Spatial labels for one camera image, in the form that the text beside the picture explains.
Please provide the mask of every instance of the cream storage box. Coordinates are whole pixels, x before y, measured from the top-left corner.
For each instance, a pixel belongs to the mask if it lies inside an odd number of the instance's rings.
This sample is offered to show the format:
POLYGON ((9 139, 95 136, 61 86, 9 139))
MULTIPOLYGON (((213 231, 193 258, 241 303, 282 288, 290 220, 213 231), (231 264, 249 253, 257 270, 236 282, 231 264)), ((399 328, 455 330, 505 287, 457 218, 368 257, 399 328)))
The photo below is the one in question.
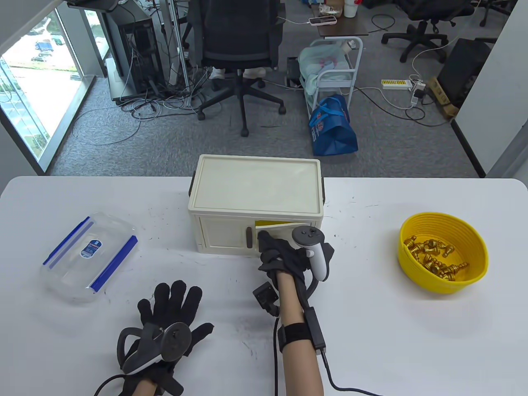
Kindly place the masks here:
POLYGON ((201 253, 256 256, 261 230, 293 243, 295 227, 323 221, 317 159, 201 155, 189 196, 201 253))

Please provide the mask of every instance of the gray carpet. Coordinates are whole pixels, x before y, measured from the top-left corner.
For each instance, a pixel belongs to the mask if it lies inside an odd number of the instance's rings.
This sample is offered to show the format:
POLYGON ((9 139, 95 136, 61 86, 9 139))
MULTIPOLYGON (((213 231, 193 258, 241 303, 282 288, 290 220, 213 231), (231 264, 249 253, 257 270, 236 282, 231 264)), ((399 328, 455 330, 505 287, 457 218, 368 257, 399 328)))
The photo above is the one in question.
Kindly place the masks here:
MULTIPOLYGON (((311 13, 298 0, 286 0, 288 18, 305 21, 311 13)), ((393 5, 368 10, 359 9, 361 18, 370 29, 374 14, 394 16, 396 24, 391 32, 404 32, 409 24, 405 13, 393 5)), ((506 17, 490 12, 485 28, 479 27, 483 9, 461 37, 494 37, 506 17)), ((375 20, 380 25, 390 24, 387 18, 375 20)), ((457 25, 438 25, 450 39, 465 27, 468 19, 459 18, 457 25)), ((379 87, 380 80, 406 79, 413 73, 411 60, 423 48, 415 49, 409 61, 402 64, 399 57, 407 42, 391 40, 380 43, 382 32, 365 37, 365 51, 360 65, 358 87, 379 87)), ((297 56, 313 39, 318 38, 316 28, 309 25, 285 24, 280 47, 279 70, 268 73, 268 79, 284 83, 286 57, 297 56)), ((425 79, 438 74, 441 64, 436 55, 428 52, 415 63, 425 79)), ((257 155, 278 157, 313 157, 308 132, 308 117, 303 94, 287 91, 268 84, 266 92, 279 96, 285 102, 287 114, 280 116, 277 106, 255 98, 246 97, 246 111, 250 135, 242 138, 240 109, 236 98, 231 98, 205 111, 206 120, 198 122, 195 115, 163 117, 142 122, 139 131, 130 139, 108 146, 93 146, 65 136, 50 175, 101 175, 101 176, 188 176, 195 169, 200 154, 257 155)), ((204 93, 212 96, 210 84, 204 93)), ((403 111, 391 108, 380 93, 365 91, 387 111, 404 116, 403 111)), ((406 91, 386 91, 387 97, 400 107, 409 105, 406 91)), ((81 140, 106 143, 125 138, 132 133, 138 121, 115 107, 109 99, 106 80, 99 79, 89 93, 80 114, 91 110, 74 125, 74 134, 81 140)), ((443 118, 435 105, 424 107, 426 118, 421 122, 439 124, 443 118)), ((419 113, 414 110, 413 117, 419 113)), ((324 176, 356 177, 477 177, 450 125, 435 128, 401 120, 382 112, 360 92, 355 92, 350 108, 352 127, 359 141, 359 151, 351 155, 321 157, 324 176)))

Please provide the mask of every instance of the white table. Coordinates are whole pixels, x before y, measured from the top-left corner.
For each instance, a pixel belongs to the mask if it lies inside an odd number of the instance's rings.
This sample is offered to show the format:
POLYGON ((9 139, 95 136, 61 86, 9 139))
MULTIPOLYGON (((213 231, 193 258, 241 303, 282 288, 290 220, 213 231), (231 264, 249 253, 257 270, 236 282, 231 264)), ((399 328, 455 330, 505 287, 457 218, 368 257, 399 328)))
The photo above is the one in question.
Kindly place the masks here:
MULTIPOLYGON (((203 288, 195 325, 211 336, 176 367, 184 395, 272 395, 273 319, 252 291, 256 258, 200 255, 186 177, 21 177, 0 199, 0 393, 91 396, 119 373, 120 330, 161 281, 203 288), (39 265, 80 220, 104 211, 133 223, 139 249, 96 302, 70 306, 41 289, 39 265)), ((327 178, 323 231, 335 248, 310 300, 335 382, 387 396, 526 395, 528 193, 515 180, 327 178), (451 296, 401 271, 399 227, 440 211, 484 238, 489 271, 451 296)), ((280 389, 284 393, 280 366, 280 389)), ((326 394, 339 394, 323 373, 326 394)), ((101 396, 119 393, 120 381, 101 396)))

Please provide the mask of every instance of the glove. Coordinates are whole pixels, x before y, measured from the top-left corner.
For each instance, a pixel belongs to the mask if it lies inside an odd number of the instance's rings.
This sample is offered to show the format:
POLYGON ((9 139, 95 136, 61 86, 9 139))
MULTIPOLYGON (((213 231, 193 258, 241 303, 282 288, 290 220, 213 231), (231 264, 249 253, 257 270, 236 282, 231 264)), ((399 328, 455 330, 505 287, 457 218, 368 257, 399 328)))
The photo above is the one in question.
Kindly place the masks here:
MULTIPOLYGON (((160 283, 154 290, 154 310, 150 308, 150 302, 147 299, 142 299, 137 304, 137 309, 141 316, 141 323, 153 323, 163 330, 173 323, 183 322, 187 326, 193 323, 198 310, 198 305, 202 299, 202 289, 198 286, 193 286, 187 293, 185 302, 183 297, 187 285, 182 280, 177 280, 169 286, 166 283, 160 283)), ((189 356, 193 347, 213 332, 214 326, 211 323, 204 323, 192 331, 192 340, 189 348, 184 353, 189 356)), ((138 348, 139 340, 134 341, 126 357, 130 356, 138 348)), ((119 396, 131 396, 136 390, 137 384, 142 379, 149 379, 158 385, 156 395, 161 395, 166 390, 174 396, 180 396, 183 393, 183 387, 173 378, 175 362, 158 362, 141 370, 134 375, 125 377, 123 390, 119 396)))
POLYGON ((268 231, 260 231, 257 238, 262 253, 259 270, 268 275, 277 290, 278 271, 286 272, 304 283, 304 271, 310 268, 310 259, 306 257, 304 248, 296 250, 288 241, 273 238, 268 231))

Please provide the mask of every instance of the person's leg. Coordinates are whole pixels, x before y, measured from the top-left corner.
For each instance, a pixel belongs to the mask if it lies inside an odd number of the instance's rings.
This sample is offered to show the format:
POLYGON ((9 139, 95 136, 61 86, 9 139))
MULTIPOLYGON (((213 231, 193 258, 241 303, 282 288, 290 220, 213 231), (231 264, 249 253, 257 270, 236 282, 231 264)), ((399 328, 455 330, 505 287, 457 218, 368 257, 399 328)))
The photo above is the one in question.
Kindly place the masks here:
POLYGON ((211 72, 209 79, 214 80, 215 78, 219 78, 223 80, 225 78, 225 69, 213 68, 213 71, 211 72))
POLYGON ((245 69, 243 77, 248 80, 254 80, 255 78, 264 78, 266 76, 265 68, 254 68, 254 69, 245 69))

